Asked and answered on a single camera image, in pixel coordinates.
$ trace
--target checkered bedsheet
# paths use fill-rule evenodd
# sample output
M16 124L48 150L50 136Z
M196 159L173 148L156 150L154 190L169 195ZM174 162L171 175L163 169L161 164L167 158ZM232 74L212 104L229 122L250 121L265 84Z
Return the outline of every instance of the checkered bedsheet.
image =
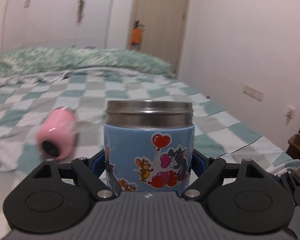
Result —
M78 146L75 154L63 161L70 162L80 156L92 157L103 148L106 103L116 99L192 102L195 148L207 157L222 156L232 163L251 158L273 174L300 166L299 160L292 160L201 93L163 76L107 76L88 72L52 83L5 86L0 88L0 238L8 232L2 214L3 199L43 161L35 135L49 113L60 106L76 110Z

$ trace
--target orange hanging object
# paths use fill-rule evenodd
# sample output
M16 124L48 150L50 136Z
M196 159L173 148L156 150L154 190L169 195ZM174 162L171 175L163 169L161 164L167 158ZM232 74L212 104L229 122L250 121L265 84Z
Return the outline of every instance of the orange hanging object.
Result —
M131 44L132 45L137 45L140 44L142 41L142 33L143 31L137 27L132 31L132 35L131 35Z

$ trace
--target power socket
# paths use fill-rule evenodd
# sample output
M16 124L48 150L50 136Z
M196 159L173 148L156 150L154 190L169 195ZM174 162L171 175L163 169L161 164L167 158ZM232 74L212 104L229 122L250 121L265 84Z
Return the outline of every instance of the power socket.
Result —
M247 85L244 86L243 93L248 96L251 96L252 98L258 101L262 101L264 96L264 93L260 92L259 90L253 89L252 87L249 87Z

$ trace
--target gray ribbed surface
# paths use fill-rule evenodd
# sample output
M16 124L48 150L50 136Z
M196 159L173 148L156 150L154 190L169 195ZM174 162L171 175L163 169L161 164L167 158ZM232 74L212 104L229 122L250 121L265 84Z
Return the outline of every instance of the gray ribbed surface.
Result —
M83 222L69 230L51 235L27 235L13 231L5 238L5 240L66 239L292 240L294 238L284 232L269 236L236 234L211 220L199 203L181 200L174 192L122 192L115 200L97 203Z

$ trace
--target pink bottle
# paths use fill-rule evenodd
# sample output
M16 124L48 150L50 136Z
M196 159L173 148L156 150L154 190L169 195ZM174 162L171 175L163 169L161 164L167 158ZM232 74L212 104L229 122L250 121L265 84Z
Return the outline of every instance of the pink bottle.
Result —
M53 110L37 133L38 148L45 158L63 160L74 152L76 117L67 107Z

